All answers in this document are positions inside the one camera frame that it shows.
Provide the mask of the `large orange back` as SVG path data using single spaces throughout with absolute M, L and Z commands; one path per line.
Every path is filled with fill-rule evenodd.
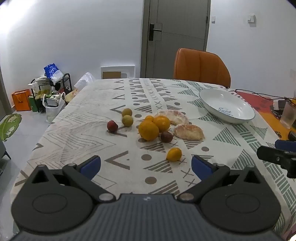
M 154 117 L 153 123 L 158 127 L 160 133 L 167 131 L 171 125 L 170 120 L 163 115 Z

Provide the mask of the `clear plastic bag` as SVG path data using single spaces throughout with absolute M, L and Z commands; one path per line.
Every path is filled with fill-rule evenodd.
M 91 84 L 94 80 L 96 80 L 95 77 L 91 73 L 87 72 L 75 83 L 74 87 L 78 91 L 81 91 L 84 87 Z

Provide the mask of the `peeled pomelo segment large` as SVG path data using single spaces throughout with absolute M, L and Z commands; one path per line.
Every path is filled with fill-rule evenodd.
M 188 118 L 178 110 L 163 110 L 159 111 L 154 115 L 156 118 L 157 116 L 165 116 L 170 120 L 172 125 L 187 125 L 189 124 Z

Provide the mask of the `black metal rack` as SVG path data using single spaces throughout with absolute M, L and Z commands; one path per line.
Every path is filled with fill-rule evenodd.
M 45 108 L 41 103 L 44 94 L 48 96 L 62 92 L 68 94 L 73 90 L 69 73 L 64 74 L 63 78 L 55 85 L 53 85 L 52 81 L 49 80 L 46 75 L 43 75 L 33 79 L 28 84 L 28 87 L 31 91 L 31 95 L 35 99 L 39 113 L 45 112 Z

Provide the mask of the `white plastic shopping bag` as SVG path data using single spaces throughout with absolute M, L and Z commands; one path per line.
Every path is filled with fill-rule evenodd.
M 49 98 L 46 94 L 43 95 L 42 104 L 46 112 L 46 121 L 52 123 L 55 117 L 66 106 L 65 92 L 61 94 L 52 95 Z

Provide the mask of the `dark brown passion fruit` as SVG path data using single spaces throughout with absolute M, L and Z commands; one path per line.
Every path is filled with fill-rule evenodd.
M 161 141 L 163 143 L 170 143 L 173 140 L 173 134 L 168 131 L 164 131 L 161 133 Z

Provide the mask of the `beige paper bag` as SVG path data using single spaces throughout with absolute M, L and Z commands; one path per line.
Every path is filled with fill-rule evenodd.
M 78 89 L 74 89 L 73 91 L 71 91 L 70 93 L 66 94 L 65 96 L 65 101 L 67 103 L 69 103 L 77 94 L 78 94 L 79 90 Z

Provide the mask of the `peeled pomelo segment small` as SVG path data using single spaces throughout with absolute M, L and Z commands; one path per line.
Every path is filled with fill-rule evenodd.
M 174 135 L 184 140 L 202 141 L 205 136 L 202 129 L 196 125 L 177 125 L 174 128 Z

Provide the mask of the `orange leather chair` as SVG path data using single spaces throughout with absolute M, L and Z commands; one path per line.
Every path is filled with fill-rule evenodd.
M 231 86 L 230 73 L 218 55 L 188 48 L 177 51 L 174 78 L 218 84 L 227 88 Z

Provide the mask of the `red orange cartoon mat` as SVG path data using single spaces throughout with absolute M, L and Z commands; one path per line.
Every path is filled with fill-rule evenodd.
M 295 128 L 291 127 L 289 130 L 280 123 L 280 118 L 274 115 L 271 107 L 273 107 L 273 98 L 271 96 L 259 96 L 256 93 L 247 90 L 236 89 L 235 92 L 243 97 L 269 124 L 281 140 L 288 140 L 290 131 L 295 132 Z

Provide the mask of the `small orange behind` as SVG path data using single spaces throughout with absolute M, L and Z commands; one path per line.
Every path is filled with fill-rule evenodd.
M 152 115 L 148 115 L 145 117 L 146 121 L 154 121 L 154 117 Z

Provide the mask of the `small yellow kumquat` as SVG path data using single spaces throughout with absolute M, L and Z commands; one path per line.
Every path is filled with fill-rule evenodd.
M 182 150 L 179 148 L 171 148 L 166 155 L 166 159 L 170 162 L 180 161 L 181 157 Z

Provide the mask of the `large orange front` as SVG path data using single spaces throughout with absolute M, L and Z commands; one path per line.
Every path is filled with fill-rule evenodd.
M 148 142 L 153 141 L 159 135 L 158 127 L 149 120 L 144 120 L 140 123 L 138 132 L 140 136 Z

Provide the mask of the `large orange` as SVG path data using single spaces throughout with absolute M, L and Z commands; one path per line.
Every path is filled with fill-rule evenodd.
M 144 120 L 140 123 L 138 132 L 140 136 L 148 142 L 153 141 L 159 135 L 158 127 L 149 120 Z
M 153 123 L 158 127 L 160 133 L 167 131 L 171 125 L 170 120 L 163 115 L 154 117 Z

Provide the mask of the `green-yellow round fruit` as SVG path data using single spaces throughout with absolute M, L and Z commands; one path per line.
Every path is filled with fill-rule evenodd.
M 121 113 L 122 117 L 126 116 L 126 115 L 129 115 L 129 116 L 132 116 L 132 110 L 129 109 L 129 108 L 125 108 L 122 113 Z
M 133 117 L 130 115 L 124 115 L 122 117 L 122 124 L 126 127 L 130 127 L 133 125 Z

